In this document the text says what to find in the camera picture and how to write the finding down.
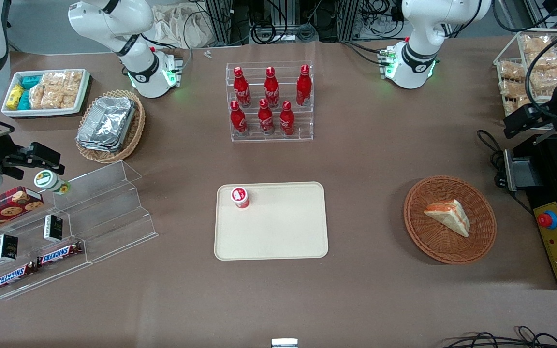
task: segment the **clear acrylic display stand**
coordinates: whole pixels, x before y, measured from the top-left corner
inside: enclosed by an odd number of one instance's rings
[[[311,90],[311,106],[300,106],[296,104],[296,82],[300,76],[300,67],[303,64],[311,66],[311,80],[313,88]],[[250,107],[242,108],[246,115],[246,123],[248,124],[249,135],[245,137],[238,137],[235,134],[234,126],[232,125],[229,117],[229,130],[231,133],[232,141],[240,143],[245,141],[305,141],[313,139],[313,106],[314,106],[314,87],[315,80],[313,76],[313,65],[311,61],[286,61],[286,62],[239,62],[228,63],[226,69],[226,92],[227,92],[227,116],[230,115],[231,110],[229,103],[236,100],[236,93],[234,91],[234,68],[239,66],[242,68],[244,77],[249,83],[250,96],[252,102]],[[274,67],[276,71],[276,78],[280,85],[280,104],[277,108],[272,109],[272,121],[274,122],[274,134],[266,136],[261,132],[259,126],[259,100],[265,97],[264,82],[265,82],[265,69],[269,66]],[[283,137],[280,132],[280,112],[284,101],[292,102],[292,111],[295,116],[294,135],[290,137]]]
[[[0,261],[0,276],[75,242],[82,242],[84,251],[0,288],[0,300],[16,297],[158,236],[132,184],[139,178],[139,173],[125,162],[112,163],[70,180],[71,190],[63,196],[40,192],[44,207],[0,227],[0,234],[18,237],[17,258]],[[48,214],[64,220],[61,242],[43,238],[44,217]]]

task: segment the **brown wicker basket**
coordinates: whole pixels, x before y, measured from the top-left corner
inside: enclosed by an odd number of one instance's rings
[[[463,206],[470,220],[468,238],[425,215],[427,205],[447,200],[458,200]],[[496,218],[486,198],[472,185],[452,176],[431,176],[414,185],[405,198],[403,216],[420,250],[447,264],[479,260],[496,238]]]
[[[130,128],[128,129],[128,134],[126,135],[126,139],[124,140],[124,146],[119,152],[111,153],[106,151],[89,150],[88,148],[81,147],[79,144],[77,144],[77,147],[79,148],[79,151],[81,155],[83,155],[83,157],[89,160],[94,160],[99,163],[106,164],[125,159],[126,157],[130,156],[130,154],[132,154],[134,148],[137,147],[137,144],[139,143],[139,139],[141,139],[143,127],[146,125],[146,112],[143,109],[143,105],[141,104],[139,97],[127,90],[113,90],[111,92],[102,94],[101,97],[127,97],[137,104],[137,108],[135,109],[133,115],[134,118],[132,119]],[[83,126],[89,110],[98,100],[98,98],[92,101],[90,106],[86,109],[85,113],[83,114],[83,119],[81,119],[79,128]]]

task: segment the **coca-cola bottle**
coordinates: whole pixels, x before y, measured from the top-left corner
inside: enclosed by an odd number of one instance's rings
[[[295,117],[292,112],[292,104],[289,101],[283,101],[283,111],[280,112],[280,132],[284,137],[293,135],[293,122]]]
[[[279,82],[274,76],[274,68],[269,66],[265,69],[265,98],[268,99],[270,108],[276,108],[279,104]]]
[[[269,108],[268,100],[261,98],[259,101],[259,126],[261,126],[261,132],[266,136],[271,136],[274,134],[274,124],[272,123],[272,110]]]
[[[234,125],[236,136],[247,136],[248,125],[246,125],[244,112],[239,108],[239,103],[237,101],[232,101],[230,108],[232,109],[232,125]]]
[[[311,106],[311,89],[313,83],[311,81],[311,67],[304,64],[300,67],[300,77],[296,82],[296,103],[300,106]]]
[[[250,106],[250,88],[248,86],[248,81],[246,81],[242,73],[242,68],[234,68],[234,76],[236,77],[234,81],[234,90],[239,105],[243,108],[248,108]]]

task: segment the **brown table surface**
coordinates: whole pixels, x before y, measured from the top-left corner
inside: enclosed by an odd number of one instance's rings
[[[447,40],[422,88],[382,81],[340,44],[247,45],[195,51],[182,87],[142,99],[147,125],[127,162],[144,177],[141,202],[160,234],[149,242],[10,301],[0,301],[0,347],[437,347],[469,331],[516,337],[513,326],[557,336],[557,290],[531,216],[493,185],[490,151],[503,147],[491,62],[508,37]],[[380,43],[371,46],[386,46]],[[113,54],[12,54],[13,72],[85,68],[90,99],[130,89]],[[232,144],[225,64],[310,59],[315,139]],[[99,168],[73,140],[78,117],[12,121],[16,143],[62,154],[64,178]],[[32,186],[37,170],[26,170]],[[498,221],[489,254],[466,266],[430,259],[405,231],[416,181],[448,174],[477,187]],[[219,261],[215,197],[226,183],[318,181],[329,253],[321,259]],[[7,178],[4,188],[18,181]]]

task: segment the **cookie box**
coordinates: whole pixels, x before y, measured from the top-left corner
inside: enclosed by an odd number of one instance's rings
[[[42,205],[42,196],[25,187],[16,187],[0,194],[0,226]]]

